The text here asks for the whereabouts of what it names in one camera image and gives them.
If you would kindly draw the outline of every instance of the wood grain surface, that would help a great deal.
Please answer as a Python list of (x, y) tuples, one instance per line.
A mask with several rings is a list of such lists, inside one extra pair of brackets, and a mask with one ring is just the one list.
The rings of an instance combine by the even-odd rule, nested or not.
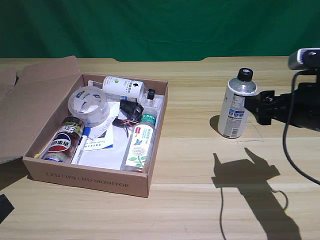
[[(10, 66), (21, 71), (44, 60), (3, 58), (0, 71)], [(237, 139), (223, 138), (213, 129), (227, 81), (239, 68), (253, 69), (259, 92), (275, 90), (278, 95), (290, 91), (294, 71), (287, 62), (286, 56), (186, 62), (78, 59), (83, 73), (169, 82), (150, 196), (32, 181), (16, 160), (0, 165), (0, 194), (15, 207), (0, 224), (0, 239), (318, 240), (320, 187), (286, 160), (284, 124), (273, 120), (262, 126), (250, 115)], [(305, 81), (314, 78), (298, 79)], [(319, 132), (289, 128), (292, 159), (316, 179), (319, 143)]]

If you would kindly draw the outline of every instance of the can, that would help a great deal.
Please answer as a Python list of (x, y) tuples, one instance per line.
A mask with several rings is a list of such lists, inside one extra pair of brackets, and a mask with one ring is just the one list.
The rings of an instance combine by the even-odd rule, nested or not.
[(237, 77), (228, 81), (217, 126), (218, 132), (225, 138), (238, 138), (245, 129), (249, 115), (245, 109), (245, 99), (258, 90), (252, 81), (253, 74), (250, 68), (241, 68)]
[(77, 117), (66, 117), (55, 134), (43, 159), (71, 163), (82, 137), (85, 124)]

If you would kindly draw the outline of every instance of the cardboard box flap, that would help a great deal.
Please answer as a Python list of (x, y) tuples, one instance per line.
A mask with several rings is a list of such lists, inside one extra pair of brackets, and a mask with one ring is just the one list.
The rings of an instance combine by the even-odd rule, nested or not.
[(68, 56), (26, 66), (17, 85), (44, 82), (79, 74), (80, 70), (76, 57)]
[(0, 72), (0, 85), (8, 85), (13, 87), (17, 80), (17, 69), (15, 67), (9, 67), (6, 70)]
[(17, 69), (10, 67), (0, 72), (0, 102), (14, 88), (17, 79)]
[[(0, 159), (8, 161), (8, 157), (25, 156), (44, 126), (49, 125), (53, 134), (63, 116), (68, 115), (70, 94), (82, 86), (81, 74), (53, 81), (17, 84), (0, 102)], [(48, 141), (49, 138), (43, 137), (42, 140)]]

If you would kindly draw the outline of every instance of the white paper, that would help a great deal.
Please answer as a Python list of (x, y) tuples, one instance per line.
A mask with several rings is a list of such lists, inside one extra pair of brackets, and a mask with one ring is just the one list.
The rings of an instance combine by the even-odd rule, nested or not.
[(128, 141), (126, 131), (121, 127), (113, 128), (113, 147), (82, 153), (79, 165), (120, 170), (122, 160), (127, 149)]
[(110, 125), (109, 128), (96, 140), (91, 140), (88, 138), (84, 146), (83, 151), (92, 151), (97, 149), (108, 149), (113, 147), (114, 143), (114, 133), (113, 126)]
[(88, 140), (95, 141), (97, 138), (99, 138), (105, 131), (108, 130), (110, 126), (112, 126), (112, 122), (118, 116), (120, 109), (120, 100), (108, 98), (107, 104), (109, 105), (110, 109), (109, 116), (103, 123), (91, 128)]

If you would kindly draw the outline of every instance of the white marker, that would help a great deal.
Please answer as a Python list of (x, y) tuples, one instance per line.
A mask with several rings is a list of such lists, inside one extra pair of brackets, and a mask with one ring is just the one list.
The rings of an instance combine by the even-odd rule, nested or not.
[(79, 163), (79, 160), (81, 158), (82, 152), (84, 151), (90, 130), (91, 130), (91, 128), (88, 126), (86, 126), (84, 128), (80, 143), (79, 143), (78, 147), (76, 148), (76, 151), (73, 155), (71, 164), (78, 164)]

